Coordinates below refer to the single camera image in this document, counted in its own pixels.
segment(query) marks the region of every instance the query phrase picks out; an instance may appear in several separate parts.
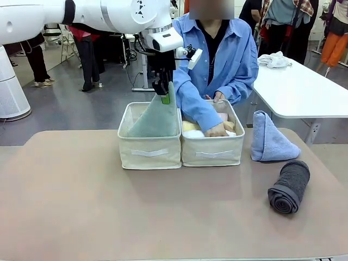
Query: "gray towel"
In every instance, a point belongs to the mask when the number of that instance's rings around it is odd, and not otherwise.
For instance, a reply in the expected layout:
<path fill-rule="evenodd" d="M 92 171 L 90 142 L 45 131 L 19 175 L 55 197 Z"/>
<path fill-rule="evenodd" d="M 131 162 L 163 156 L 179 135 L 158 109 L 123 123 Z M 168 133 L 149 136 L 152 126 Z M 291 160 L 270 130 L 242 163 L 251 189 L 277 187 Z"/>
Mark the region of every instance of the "gray towel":
<path fill-rule="evenodd" d="M 283 214 L 299 210 L 309 182 L 310 172 L 306 163 L 291 160 L 282 168 L 279 180 L 268 190 L 270 205 Z"/>

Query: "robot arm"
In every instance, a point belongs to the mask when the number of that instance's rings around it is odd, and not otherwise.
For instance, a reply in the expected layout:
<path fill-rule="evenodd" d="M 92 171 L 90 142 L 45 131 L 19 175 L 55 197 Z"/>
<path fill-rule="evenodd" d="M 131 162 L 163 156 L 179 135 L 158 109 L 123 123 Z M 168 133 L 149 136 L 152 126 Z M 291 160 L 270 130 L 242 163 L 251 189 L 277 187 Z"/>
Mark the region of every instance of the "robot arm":
<path fill-rule="evenodd" d="M 37 36 L 45 24 L 81 23 L 91 28 L 139 38 L 159 73 L 153 84 L 158 95 L 167 96 L 168 83 L 178 66 L 179 55 L 189 55 L 195 65 L 202 53 L 183 48 L 182 37 L 172 27 L 170 0 L 1 0 L 0 45 Z"/>

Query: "fabric storage basket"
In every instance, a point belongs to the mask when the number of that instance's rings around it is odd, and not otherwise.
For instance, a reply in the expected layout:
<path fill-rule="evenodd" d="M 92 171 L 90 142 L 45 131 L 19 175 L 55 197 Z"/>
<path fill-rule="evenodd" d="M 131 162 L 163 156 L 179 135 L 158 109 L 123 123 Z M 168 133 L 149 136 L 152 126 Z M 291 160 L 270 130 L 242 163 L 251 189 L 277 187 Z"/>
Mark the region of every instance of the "fabric storage basket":
<path fill-rule="evenodd" d="M 126 107 L 118 131 L 122 167 L 131 170 L 177 169 L 181 167 L 181 114 L 178 110 L 177 135 L 162 138 L 127 138 L 150 102 L 133 102 Z"/>
<path fill-rule="evenodd" d="M 228 120 L 235 124 L 236 136 L 201 139 L 189 139 L 182 136 L 183 165 L 188 167 L 239 165 L 245 135 L 244 128 L 227 100 L 217 103 L 207 102 L 211 103 L 218 113 L 228 114 Z"/>

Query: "green towel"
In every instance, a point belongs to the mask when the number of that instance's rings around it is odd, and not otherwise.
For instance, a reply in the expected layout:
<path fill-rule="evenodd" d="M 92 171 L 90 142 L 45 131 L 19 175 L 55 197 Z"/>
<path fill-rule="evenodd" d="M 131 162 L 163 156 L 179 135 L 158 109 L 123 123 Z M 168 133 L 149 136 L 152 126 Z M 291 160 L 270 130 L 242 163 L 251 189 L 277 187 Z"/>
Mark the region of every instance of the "green towel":
<path fill-rule="evenodd" d="M 163 104 L 161 97 L 154 96 L 150 105 L 128 131 L 129 138 L 172 137 L 178 135 L 175 90 L 169 83 L 170 104 Z"/>

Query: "blue shirt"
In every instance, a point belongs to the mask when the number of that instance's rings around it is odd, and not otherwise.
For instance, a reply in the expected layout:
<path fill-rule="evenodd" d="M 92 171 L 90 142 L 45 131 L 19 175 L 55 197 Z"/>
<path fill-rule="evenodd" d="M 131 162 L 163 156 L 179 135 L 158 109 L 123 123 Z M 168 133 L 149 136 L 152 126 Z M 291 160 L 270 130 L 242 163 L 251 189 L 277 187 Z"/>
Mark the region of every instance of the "blue shirt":
<path fill-rule="evenodd" d="M 184 46 L 200 48 L 203 54 L 193 70 L 188 61 L 181 61 L 174 71 L 173 81 L 177 105 L 183 115 L 196 121 L 203 132 L 222 123 L 213 106 L 204 100 L 205 95 L 214 97 L 220 91 L 235 104 L 249 97 L 252 84 L 257 78 L 257 49 L 250 26 L 240 19 L 230 20 L 225 37 L 215 57 L 214 78 L 208 85 L 209 53 L 202 31 L 189 14 L 173 20 L 173 26 L 183 37 Z"/>

